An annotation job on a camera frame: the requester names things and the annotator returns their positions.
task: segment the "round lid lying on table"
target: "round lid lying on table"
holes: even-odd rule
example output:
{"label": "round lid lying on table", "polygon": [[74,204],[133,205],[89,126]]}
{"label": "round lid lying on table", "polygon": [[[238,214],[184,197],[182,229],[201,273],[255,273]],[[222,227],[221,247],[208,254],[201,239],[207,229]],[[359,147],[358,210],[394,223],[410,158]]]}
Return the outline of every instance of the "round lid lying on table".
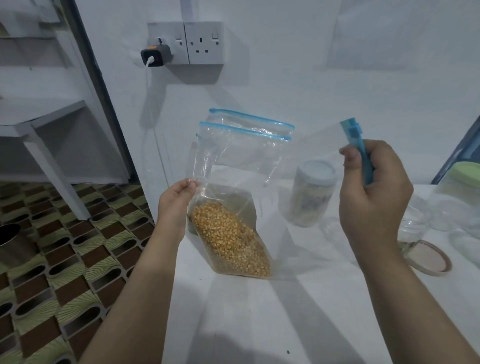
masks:
{"label": "round lid lying on table", "polygon": [[324,160],[307,160],[297,168],[298,176],[306,183],[317,186],[333,186],[337,175],[335,167]]}
{"label": "round lid lying on table", "polygon": [[479,163],[457,162],[448,171],[448,176],[467,184],[470,187],[480,188]]}
{"label": "round lid lying on table", "polygon": [[444,276],[452,270],[452,261],[439,247],[418,240],[405,256],[408,264],[429,276]]}

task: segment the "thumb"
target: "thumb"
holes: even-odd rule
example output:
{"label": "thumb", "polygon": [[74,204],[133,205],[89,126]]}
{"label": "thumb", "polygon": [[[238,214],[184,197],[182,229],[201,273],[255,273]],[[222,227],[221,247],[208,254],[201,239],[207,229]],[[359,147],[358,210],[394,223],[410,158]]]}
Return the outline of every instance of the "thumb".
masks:
{"label": "thumb", "polygon": [[185,204],[185,205],[188,205],[188,203],[190,202],[190,200],[193,198],[193,196],[195,195],[195,191],[197,189],[197,184],[195,183],[195,181],[190,181],[188,186],[186,188],[184,188],[181,192],[180,192],[180,195],[179,195],[179,200]]}
{"label": "thumb", "polygon": [[342,188],[340,194],[342,195],[356,195],[364,194],[362,184],[362,168],[361,168],[361,154],[357,148],[347,146],[340,150],[340,154],[345,157],[343,164],[345,173],[343,176]]}

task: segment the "hand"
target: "hand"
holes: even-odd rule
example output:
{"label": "hand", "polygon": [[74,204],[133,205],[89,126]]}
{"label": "hand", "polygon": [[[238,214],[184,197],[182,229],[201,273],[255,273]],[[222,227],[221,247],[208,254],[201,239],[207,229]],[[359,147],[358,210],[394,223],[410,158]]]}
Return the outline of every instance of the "hand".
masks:
{"label": "hand", "polygon": [[384,141],[365,140],[375,171],[373,183],[362,185],[360,152],[340,149],[345,175],[340,191],[340,223],[357,260],[385,251],[397,254],[397,234],[413,193],[402,162]]}
{"label": "hand", "polygon": [[179,244],[185,236],[188,203],[195,195],[197,182],[191,179],[178,181],[160,196],[156,229],[171,236]]}

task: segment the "person's left hand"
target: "person's left hand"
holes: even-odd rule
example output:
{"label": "person's left hand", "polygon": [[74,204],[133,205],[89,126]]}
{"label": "person's left hand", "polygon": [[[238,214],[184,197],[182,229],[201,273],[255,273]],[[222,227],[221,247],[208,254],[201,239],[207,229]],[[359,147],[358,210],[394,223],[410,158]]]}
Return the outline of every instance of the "person's left hand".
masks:
{"label": "person's left hand", "polygon": [[162,235],[174,238],[176,244],[185,236],[187,207],[196,188],[197,182],[187,178],[170,186],[160,196],[156,226]]}

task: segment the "electrical outlet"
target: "electrical outlet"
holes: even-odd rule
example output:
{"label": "electrical outlet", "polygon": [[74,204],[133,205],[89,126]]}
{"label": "electrical outlet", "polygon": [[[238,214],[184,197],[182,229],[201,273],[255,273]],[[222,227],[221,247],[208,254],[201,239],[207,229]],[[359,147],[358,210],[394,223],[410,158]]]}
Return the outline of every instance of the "electrical outlet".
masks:
{"label": "electrical outlet", "polygon": [[222,22],[185,23],[190,64],[224,64],[225,40]]}
{"label": "electrical outlet", "polygon": [[183,22],[148,23],[149,45],[157,45],[160,40],[170,47],[173,56],[171,64],[189,64]]}

